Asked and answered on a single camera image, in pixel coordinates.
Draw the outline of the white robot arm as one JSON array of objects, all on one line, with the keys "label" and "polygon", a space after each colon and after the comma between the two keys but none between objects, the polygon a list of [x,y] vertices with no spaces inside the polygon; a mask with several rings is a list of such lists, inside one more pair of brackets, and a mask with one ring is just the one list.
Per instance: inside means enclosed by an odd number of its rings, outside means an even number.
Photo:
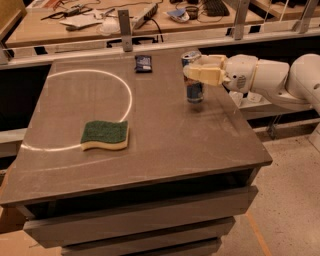
[{"label": "white robot arm", "polygon": [[183,68],[184,75],[231,91],[256,93],[291,110],[314,109],[320,114],[320,56],[305,54],[291,65],[250,55],[201,55]]}]

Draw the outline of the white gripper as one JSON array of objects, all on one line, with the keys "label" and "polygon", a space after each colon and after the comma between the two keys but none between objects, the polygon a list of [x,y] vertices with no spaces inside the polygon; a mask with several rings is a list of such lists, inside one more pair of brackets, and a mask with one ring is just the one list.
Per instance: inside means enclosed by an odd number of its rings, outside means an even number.
[{"label": "white gripper", "polygon": [[248,93],[257,63],[258,58],[249,55],[240,54],[228,59],[225,55],[202,55],[193,65],[185,66],[183,74],[207,85],[223,84],[231,91]]}]

